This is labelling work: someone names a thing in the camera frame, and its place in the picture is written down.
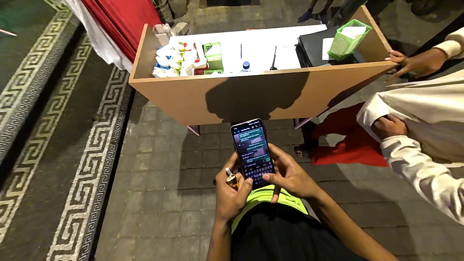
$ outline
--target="green basket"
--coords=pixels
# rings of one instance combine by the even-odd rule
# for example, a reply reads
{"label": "green basket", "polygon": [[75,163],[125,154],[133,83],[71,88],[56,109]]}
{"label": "green basket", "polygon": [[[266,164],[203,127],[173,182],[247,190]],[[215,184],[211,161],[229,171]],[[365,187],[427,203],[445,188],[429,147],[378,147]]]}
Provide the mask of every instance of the green basket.
{"label": "green basket", "polygon": [[212,70],[223,69],[224,66],[222,65],[222,54],[216,55],[206,55],[206,52],[211,49],[213,45],[218,44],[221,47],[221,43],[209,43],[203,45],[203,50],[205,51],[206,61],[208,62],[208,68]]}
{"label": "green basket", "polygon": [[[363,34],[360,34],[355,39],[343,35],[341,32],[347,26],[365,26],[366,31]],[[367,33],[372,29],[371,26],[366,25],[365,23],[360,22],[357,19],[353,19],[346,23],[344,26],[337,29],[337,33],[335,34],[334,42],[330,47],[330,51],[327,53],[333,57],[335,60],[341,61],[351,55],[356,47],[361,43]]]}
{"label": "green basket", "polygon": [[222,69],[219,69],[219,70],[208,70],[208,71],[205,71],[204,74],[212,74],[213,72],[218,72],[218,73],[222,73],[224,70]]}

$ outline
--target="red cloth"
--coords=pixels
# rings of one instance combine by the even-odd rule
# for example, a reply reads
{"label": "red cloth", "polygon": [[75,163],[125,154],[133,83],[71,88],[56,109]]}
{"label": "red cloth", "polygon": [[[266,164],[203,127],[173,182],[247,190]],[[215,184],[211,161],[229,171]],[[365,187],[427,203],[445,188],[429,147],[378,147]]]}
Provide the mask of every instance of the red cloth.
{"label": "red cloth", "polygon": [[316,125],[311,137],[314,139],[327,134],[345,135],[345,139],[335,147],[315,147],[311,153],[313,164],[361,163],[371,166],[388,167],[382,156],[379,143],[356,121],[356,115],[364,103],[330,113]]}
{"label": "red cloth", "polygon": [[82,3],[131,62],[143,25],[153,28],[161,23],[151,0],[82,0]]}

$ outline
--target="greek key pattern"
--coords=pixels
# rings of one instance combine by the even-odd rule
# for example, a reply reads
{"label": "greek key pattern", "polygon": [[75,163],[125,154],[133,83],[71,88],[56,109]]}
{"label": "greek key pattern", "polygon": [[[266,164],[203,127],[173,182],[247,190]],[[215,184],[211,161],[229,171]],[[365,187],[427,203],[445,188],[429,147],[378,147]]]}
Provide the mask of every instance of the greek key pattern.
{"label": "greek key pattern", "polygon": [[0,192],[0,244],[5,238],[14,214],[21,204],[48,142],[63,115],[91,50],[92,45],[89,38],[85,36],[77,47],[77,54],[60,82],[58,92],[49,101],[45,109],[46,113],[36,124],[38,128],[27,140],[4,189]]}
{"label": "greek key pattern", "polygon": [[77,26],[71,11],[57,12],[0,93],[0,163]]}
{"label": "greek key pattern", "polygon": [[129,73],[115,66],[87,139],[47,261],[88,260],[129,103]]}

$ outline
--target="smartphone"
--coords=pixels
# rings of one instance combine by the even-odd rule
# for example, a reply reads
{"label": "smartphone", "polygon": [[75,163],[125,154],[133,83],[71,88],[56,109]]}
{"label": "smartphone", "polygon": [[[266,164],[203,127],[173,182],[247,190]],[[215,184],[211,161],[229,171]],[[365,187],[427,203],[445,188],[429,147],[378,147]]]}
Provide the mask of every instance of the smartphone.
{"label": "smartphone", "polygon": [[276,173],[267,144],[266,130],[261,119],[254,119],[231,127],[235,151],[245,179],[253,179],[253,189],[269,185],[264,173]]}

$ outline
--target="white fabric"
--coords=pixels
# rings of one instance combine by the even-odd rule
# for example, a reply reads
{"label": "white fabric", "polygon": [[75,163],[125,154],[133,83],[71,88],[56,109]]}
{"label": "white fabric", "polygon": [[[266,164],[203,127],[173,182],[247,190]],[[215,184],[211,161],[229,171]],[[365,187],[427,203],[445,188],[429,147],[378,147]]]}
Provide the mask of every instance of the white fabric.
{"label": "white fabric", "polygon": [[[438,45],[450,59],[462,57],[464,28]],[[464,166],[464,70],[423,82],[388,86],[374,94],[357,115],[377,141],[390,167],[450,218],[464,225],[464,179],[447,167]],[[403,120],[407,136],[380,140],[372,123],[387,114]]]}
{"label": "white fabric", "polygon": [[84,25],[95,52],[107,64],[114,63],[120,70],[132,71],[132,62],[124,55],[80,0],[64,0]]}

